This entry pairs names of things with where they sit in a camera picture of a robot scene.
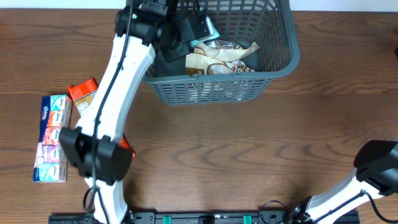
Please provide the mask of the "teal snack packet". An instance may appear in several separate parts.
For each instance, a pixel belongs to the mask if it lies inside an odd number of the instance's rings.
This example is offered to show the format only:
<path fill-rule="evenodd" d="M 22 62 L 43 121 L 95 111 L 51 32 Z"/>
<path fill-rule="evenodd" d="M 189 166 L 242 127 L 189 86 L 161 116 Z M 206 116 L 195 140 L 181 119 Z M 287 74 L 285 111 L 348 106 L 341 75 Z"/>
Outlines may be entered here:
<path fill-rule="evenodd" d="M 189 43 L 190 47 L 194 48 L 200 43 L 217 39 L 220 36 L 219 32 L 216 30 L 214 24 L 208 16 L 206 17 L 206 24 L 210 30 L 210 34 L 208 36 L 202 37 L 201 39 L 191 41 Z"/>

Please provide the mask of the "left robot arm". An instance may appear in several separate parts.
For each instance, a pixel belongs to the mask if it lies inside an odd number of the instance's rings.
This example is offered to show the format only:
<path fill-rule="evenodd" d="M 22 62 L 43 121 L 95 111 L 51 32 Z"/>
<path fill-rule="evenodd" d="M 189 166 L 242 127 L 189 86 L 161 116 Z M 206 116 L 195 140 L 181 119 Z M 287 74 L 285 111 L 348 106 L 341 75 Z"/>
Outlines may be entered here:
<path fill-rule="evenodd" d="M 193 12 L 177 7 L 177 1 L 131 1 L 117 13 L 111 56 L 96 95 L 76 127 L 60 131 L 69 163 L 88 184 L 83 206 L 95 223 L 128 221 L 123 178 L 133 151 L 121 140 L 134 96 L 157 52 L 173 62 L 216 35 L 198 1 Z"/>

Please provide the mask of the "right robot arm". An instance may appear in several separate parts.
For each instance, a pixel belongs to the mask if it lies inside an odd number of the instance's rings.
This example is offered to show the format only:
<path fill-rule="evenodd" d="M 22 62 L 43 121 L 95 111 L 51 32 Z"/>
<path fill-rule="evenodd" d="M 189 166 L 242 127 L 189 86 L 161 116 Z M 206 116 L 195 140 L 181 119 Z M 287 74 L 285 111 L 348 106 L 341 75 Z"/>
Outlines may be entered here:
<path fill-rule="evenodd" d="M 354 169 L 344 179 L 298 204 L 283 222 L 330 224 L 369 202 L 378 219 L 397 223 L 384 217 L 375 203 L 397 193 L 397 141 L 368 141 L 357 153 L 353 165 Z"/>

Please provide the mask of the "brown white snack bag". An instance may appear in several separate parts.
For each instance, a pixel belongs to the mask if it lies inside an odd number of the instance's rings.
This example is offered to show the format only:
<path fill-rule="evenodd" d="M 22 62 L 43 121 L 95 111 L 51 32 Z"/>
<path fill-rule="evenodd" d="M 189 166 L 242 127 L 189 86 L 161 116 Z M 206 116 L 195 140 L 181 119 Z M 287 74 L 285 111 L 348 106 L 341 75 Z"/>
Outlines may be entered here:
<path fill-rule="evenodd" d="M 201 77 L 203 75 L 228 75 L 233 73 L 232 67 L 232 62 L 220 61 L 202 54 L 189 54 L 186 57 L 185 73 L 190 77 Z M 201 100 L 208 100 L 211 90 L 222 92 L 223 88 L 224 84 L 222 82 L 215 83 L 214 85 L 212 85 L 212 82 L 202 82 L 201 84 L 191 83 L 188 85 L 190 101 L 198 101 L 198 97 L 200 97 Z"/>
<path fill-rule="evenodd" d="M 255 72 L 255 70 L 248 67 L 242 60 L 235 60 L 232 62 L 224 62 L 222 65 L 214 66 L 214 70 L 217 74 L 229 74 L 229 73 L 243 73 L 243 72 Z M 227 94 L 233 94 L 234 89 L 237 87 L 238 81 L 228 81 L 224 83 L 216 83 L 215 90 L 223 90 L 227 85 Z"/>
<path fill-rule="evenodd" d="M 257 45 L 255 42 L 245 49 L 236 43 L 223 40 L 209 40 L 208 42 L 198 44 L 194 52 L 216 60 L 231 62 L 241 60 L 260 48 L 261 46 Z"/>

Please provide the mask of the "grey plastic mesh basket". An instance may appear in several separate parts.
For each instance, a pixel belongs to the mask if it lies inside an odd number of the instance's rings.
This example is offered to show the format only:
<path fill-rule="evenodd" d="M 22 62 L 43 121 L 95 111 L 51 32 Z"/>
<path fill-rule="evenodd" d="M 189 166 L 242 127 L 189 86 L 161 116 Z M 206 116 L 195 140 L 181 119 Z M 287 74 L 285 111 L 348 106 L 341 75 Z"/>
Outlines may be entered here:
<path fill-rule="evenodd" d="M 157 52 L 154 63 L 144 75 L 158 99 L 168 105 L 193 105 L 249 101 L 257 98 L 278 77 L 292 73 L 300 55 L 294 18 L 288 1 L 199 1 L 207 11 L 223 40 L 248 48 L 253 42 L 261 48 L 241 60 L 255 72 L 228 75 L 203 75 L 190 77 L 185 73 L 186 57 L 165 62 Z M 191 83 L 226 83 L 238 81 L 233 94 L 213 91 L 208 100 L 191 102 L 188 85 Z"/>

